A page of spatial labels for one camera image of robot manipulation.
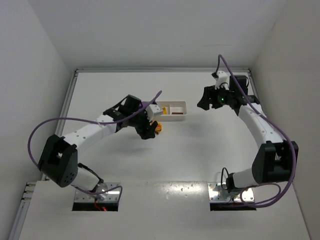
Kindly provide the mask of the yellow orange lego stack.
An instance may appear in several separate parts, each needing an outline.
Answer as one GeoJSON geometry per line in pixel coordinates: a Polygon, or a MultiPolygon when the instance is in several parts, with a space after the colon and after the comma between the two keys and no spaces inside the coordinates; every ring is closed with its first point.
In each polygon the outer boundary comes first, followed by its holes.
{"type": "Polygon", "coordinates": [[[159,135],[163,130],[163,126],[160,122],[154,121],[154,123],[157,123],[157,126],[154,131],[157,135],[159,135]]]}

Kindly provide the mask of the yellow lego brick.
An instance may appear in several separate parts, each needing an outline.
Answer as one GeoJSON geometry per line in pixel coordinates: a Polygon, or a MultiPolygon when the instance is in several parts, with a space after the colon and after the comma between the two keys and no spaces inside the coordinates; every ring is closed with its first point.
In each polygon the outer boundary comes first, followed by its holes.
{"type": "Polygon", "coordinates": [[[163,114],[164,114],[164,115],[167,115],[167,114],[168,114],[167,109],[166,109],[165,107],[162,108],[162,111],[163,111],[163,114]]]}

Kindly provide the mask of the brown lego plate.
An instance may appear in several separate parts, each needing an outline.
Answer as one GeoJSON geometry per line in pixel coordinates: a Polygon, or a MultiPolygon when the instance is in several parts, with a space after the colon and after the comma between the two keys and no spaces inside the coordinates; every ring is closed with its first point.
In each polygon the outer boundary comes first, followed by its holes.
{"type": "Polygon", "coordinates": [[[184,115],[183,112],[172,112],[171,115],[184,115]]]}

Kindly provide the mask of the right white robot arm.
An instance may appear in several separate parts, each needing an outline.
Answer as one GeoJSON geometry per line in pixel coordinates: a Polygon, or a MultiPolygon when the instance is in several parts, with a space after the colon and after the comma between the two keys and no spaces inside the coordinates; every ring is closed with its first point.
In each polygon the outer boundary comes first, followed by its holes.
{"type": "Polygon", "coordinates": [[[197,106],[205,111],[229,106],[245,123],[258,147],[250,168],[228,174],[225,181],[227,191],[289,181],[293,172],[293,156],[299,151],[298,145],[285,140],[265,120],[259,99],[248,94],[249,84],[245,75],[231,77],[224,71],[218,71],[212,76],[216,83],[204,88],[197,106]]]}

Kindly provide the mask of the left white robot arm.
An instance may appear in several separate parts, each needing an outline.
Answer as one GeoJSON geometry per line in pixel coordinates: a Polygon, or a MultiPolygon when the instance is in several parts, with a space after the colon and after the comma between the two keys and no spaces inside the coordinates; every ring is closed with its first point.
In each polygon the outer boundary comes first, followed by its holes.
{"type": "Polygon", "coordinates": [[[154,119],[162,113],[162,107],[155,101],[144,102],[127,95],[82,128],[63,136],[51,135],[45,143],[38,169],[61,188],[71,185],[96,194],[103,179],[80,163],[85,150],[126,127],[134,128],[143,140],[153,139],[158,126],[154,119]]]}

